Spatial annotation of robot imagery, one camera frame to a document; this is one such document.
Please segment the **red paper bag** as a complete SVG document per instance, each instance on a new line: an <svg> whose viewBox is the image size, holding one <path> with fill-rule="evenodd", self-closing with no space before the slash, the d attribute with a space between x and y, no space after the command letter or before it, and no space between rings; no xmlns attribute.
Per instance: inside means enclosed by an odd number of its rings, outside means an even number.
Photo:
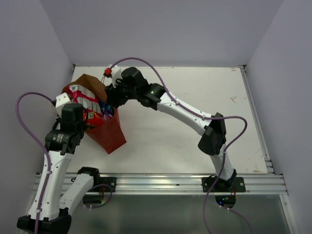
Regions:
<svg viewBox="0 0 312 234"><path fill-rule="evenodd" d="M63 88L62 92L65 93L65 88L74 84L81 85L90 90L98 98L98 102L102 101L106 103L106 86L100 82L97 77L83 74L77 80L67 84ZM120 126L118 110L115 108L114 110L115 115L111 119L105 121L102 125L94 129L86 129L86 134L98 145L100 145L108 154L112 153L126 143L125 136Z"/></svg>

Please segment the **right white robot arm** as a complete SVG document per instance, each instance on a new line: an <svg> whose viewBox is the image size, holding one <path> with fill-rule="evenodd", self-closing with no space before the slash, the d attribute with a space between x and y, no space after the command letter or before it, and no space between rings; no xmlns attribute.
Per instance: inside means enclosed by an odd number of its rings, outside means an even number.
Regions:
<svg viewBox="0 0 312 234"><path fill-rule="evenodd" d="M121 70L118 66L109 66L104 77L112 83L105 88L107 103L114 108L124 105L128 100L137 100L142 106L166 113L197 132L201 139L198 148L211 157L215 167L217 186L229 191L234 186L237 173L227 156L223 156L226 146L226 126L223 116L214 116L202 112L179 100L158 83L149 83L135 67Z"/></svg>

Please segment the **red snack packet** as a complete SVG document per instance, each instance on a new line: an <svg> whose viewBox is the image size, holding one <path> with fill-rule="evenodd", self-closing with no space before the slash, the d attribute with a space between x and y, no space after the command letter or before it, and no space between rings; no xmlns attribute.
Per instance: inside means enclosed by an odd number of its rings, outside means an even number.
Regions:
<svg viewBox="0 0 312 234"><path fill-rule="evenodd" d="M87 130L94 129L105 122L101 113L88 109L83 111L83 121L85 122L85 129Z"/></svg>

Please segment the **purple candy packet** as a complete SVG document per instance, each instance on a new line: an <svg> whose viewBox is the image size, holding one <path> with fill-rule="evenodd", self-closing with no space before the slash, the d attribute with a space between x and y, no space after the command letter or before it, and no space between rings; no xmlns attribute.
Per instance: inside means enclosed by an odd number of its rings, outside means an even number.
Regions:
<svg viewBox="0 0 312 234"><path fill-rule="evenodd" d="M107 103L100 101L99 106L103 114L103 119L105 121L111 119L115 115L115 110L111 105L108 105Z"/></svg>

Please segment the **pink foil snack bag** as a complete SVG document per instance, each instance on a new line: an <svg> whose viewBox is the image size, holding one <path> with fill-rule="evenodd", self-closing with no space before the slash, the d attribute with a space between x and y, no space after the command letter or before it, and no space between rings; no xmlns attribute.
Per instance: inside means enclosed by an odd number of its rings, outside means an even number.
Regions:
<svg viewBox="0 0 312 234"><path fill-rule="evenodd" d="M72 102L82 104L87 110L101 114L98 98L87 88L74 84L67 86L65 92L69 95Z"/></svg>

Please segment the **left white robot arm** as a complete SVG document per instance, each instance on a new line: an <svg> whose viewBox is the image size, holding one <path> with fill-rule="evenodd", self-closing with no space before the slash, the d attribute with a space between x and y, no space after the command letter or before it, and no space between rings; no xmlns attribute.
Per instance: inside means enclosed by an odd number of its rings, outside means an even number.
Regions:
<svg viewBox="0 0 312 234"><path fill-rule="evenodd" d="M60 128L45 137L45 160L38 190L28 214L17 221L17 228L30 234L66 234L72 214L84 195L101 187L99 170L82 167L70 188L62 194L67 168L84 136L85 108L66 104L61 110Z"/></svg>

